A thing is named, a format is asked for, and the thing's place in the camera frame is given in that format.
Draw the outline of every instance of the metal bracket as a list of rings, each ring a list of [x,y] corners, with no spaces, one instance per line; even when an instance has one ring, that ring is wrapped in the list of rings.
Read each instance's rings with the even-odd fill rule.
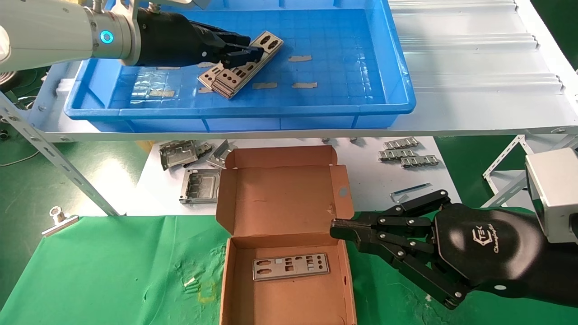
[[[45,140],[37,129],[24,120],[12,102],[0,92],[0,115],[4,116],[26,140],[40,151],[56,168],[74,183],[86,196],[109,216],[119,213],[107,202],[92,184],[76,169],[56,147]]]

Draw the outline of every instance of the blue plastic tray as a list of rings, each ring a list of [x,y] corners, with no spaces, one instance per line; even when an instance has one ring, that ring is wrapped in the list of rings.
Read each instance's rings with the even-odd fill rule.
[[[416,105],[386,0],[215,0],[204,11],[163,9],[252,38],[267,30],[284,45],[231,100],[198,92],[197,76],[208,68],[86,60],[65,105],[70,118],[113,132],[387,128]],[[306,55],[313,59],[288,61]],[[260,82],[278,87],[254,90]],[[296,82],[318,86],[292,88]]]

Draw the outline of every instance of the blue led ring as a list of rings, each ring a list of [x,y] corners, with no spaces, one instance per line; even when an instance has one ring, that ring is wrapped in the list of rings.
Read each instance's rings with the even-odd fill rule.
[[[112,33],[109,31],[102,31],[101,32],[101,41],[104,44],[111,44],[113,41],[114,37],[112,36]]]

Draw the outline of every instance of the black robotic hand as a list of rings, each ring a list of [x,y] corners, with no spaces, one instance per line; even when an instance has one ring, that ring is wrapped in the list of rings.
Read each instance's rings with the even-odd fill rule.
[[[201,62],[234,68],[263,56],[263,48],[234,32],[190,21],[182,14],[139,9],[140,67],[184,67]]]
[[[433,221],[422,217],[436,210]],[[330,234],[380,256],[448,309],[472,290],[578,306],[578,245],[549,243],[533,215],[452,204],[439,190],[334,219]]]

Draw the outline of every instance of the small metal piece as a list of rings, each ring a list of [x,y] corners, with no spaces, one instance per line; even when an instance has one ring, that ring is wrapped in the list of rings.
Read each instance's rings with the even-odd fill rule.
[[[179,202],[181,204],[217,203],[221,171],[217,169],[187,169]]]
[[[312,59],[311,56],[291,56],[289,57],[289,62],[304,62],[311,61]]]
[[[316,82],[296,82],[291,85],[292,88],[317,88]]]
[[[211,90],[211,88],[208,87],[201,87],[199,88],[199,94],[207,94],[207,93],[212,93],[213,90]]]
[[[253,280],[287,279],[329,273],[325,253],[257,258],[253,260]]]
[[[379,151],[377,159],[379,161],[395,161],[400,160],[401,158],[415,157],[415,156],[417,155],[410,149],[382,150]]]
[[[273,89],[277,88],[276,82],[256,82],[253,84],[253,89]]]
[[[399,191],[395,191],[395,192],[391,192],[390,193],[390,198],[394,203],[401,203],[404,201],[404,199],[407,199],[407,195],[405,195],[404,193],[410,192],[410,191],[415,191],[415,190],[419,190],[423,187],[427,187],[427,186],[431,186],[431,183],[424,183],[424,184],[420,184],[420,185],[416,185],[416,186],[412,186],[412,187],[408,187],[406,189],[403,190],[399,190]],[[399,200],[396,200],[395,197],[403,194],[403,196],[401,198],[399,198]]]
[[[151,97],[174,97],[175,91],[174,90],[151,90],[149,92],[149,96],[151,96]]]
[[[383,147],[386,148],[386,150],[394,150],[415,147],[419,144],[420,143],[414,137],[410,137],[384,142]]]
[[[401,158],[401,167],[420,167],[420,166],[436,166],[439,160],[434,156],[417,156],[411,158]]]
[[[223,141],[223,143],[221,143],[221,145],[215,149],[213,154],[209,157],[207,163],[215,167],[225,168],[225,159],[227,158],[227,155],[236,148],[237,146],[230,144],[227,140]]]
[[[241,67],[232,69],[225,69],[223,63],[219,63],[199,75],[197,79],[206,87],[227,99],[231,99],[279,52],[282,45],[283,40],[265,31],[249,45],[264,49],[263,56],[258,62],[247,62]]]
[[[161,165],[164,171],[173,166],[199,160],[194,140],[171,141],[161,145],[158,152],[161,154]]]

